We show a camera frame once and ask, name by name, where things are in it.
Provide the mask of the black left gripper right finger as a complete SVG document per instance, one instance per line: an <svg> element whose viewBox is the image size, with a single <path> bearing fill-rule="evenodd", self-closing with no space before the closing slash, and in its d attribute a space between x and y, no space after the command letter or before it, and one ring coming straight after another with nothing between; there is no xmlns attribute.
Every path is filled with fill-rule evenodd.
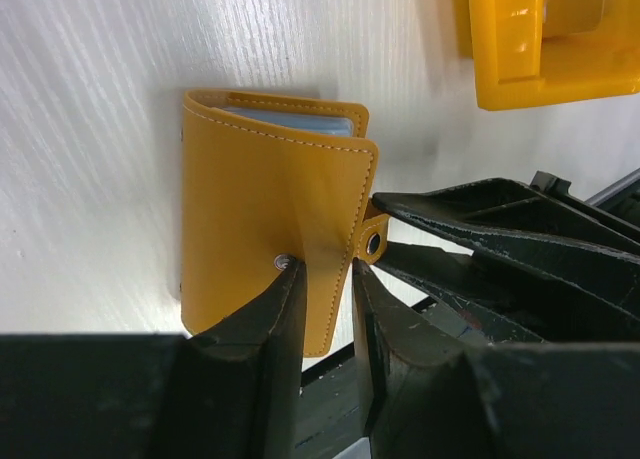
<svg viewBox="0 0 640 459"><path fill-rule="evenodd" d="M352 265L362 428L376 458L635 458L634 343L473 347Z"/></svg>

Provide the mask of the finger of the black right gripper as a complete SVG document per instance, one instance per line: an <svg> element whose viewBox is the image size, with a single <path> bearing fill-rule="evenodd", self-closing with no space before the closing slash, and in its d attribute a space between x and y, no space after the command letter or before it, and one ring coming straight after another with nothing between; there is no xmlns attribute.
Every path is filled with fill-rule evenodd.
<svg viewBox="0 0 640 459"><path fill-rule="evenodd" d="M426 293L486 344L549 341L549 326L532 303L536 280L498 260L391 242L376 266Z"/></svg>
<svg viewBox="0 0 640 459"><path fill-rule="evenodd" d="M483 254L536 280L532 301L549 339L635 339L639 335L639 196L601 205L573 197L569 183L503 178L430 193L380 192L392 218Z"/></svg>

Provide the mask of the yellow leather card holder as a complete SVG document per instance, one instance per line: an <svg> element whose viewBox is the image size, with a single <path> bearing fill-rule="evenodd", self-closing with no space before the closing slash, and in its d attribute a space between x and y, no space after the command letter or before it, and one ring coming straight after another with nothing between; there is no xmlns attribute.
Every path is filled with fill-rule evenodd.
<svg viewBox="0 0 640 459"><path fill-rule="evenodd" d="M245 306L292 256L307 268L304 353L331 348L354 259L376 262L389 218L358 103L191 89L183 99L181 319L199 334Z"/></svg>

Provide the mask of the yellow plastic bin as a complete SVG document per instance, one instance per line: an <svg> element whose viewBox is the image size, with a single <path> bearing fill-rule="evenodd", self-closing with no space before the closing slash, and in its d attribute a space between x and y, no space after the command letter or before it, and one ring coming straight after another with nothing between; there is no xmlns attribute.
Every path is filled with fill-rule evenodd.
<svg viewBox="0 0 640 459"><path fill-rule="evenodd" d="M454 0L488 111L636 94L639 0Z"/></svg>

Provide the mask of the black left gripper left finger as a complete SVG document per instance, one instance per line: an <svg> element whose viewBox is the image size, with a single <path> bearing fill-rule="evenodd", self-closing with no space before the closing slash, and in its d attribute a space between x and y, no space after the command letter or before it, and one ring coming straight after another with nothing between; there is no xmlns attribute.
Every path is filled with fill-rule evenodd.
<svg viewBox="0 0 640 459"><path fill-rule="evenodd" d="M264 292L192 337L5 335L5 458L288 458L307 274L288 259Z"/></svg>

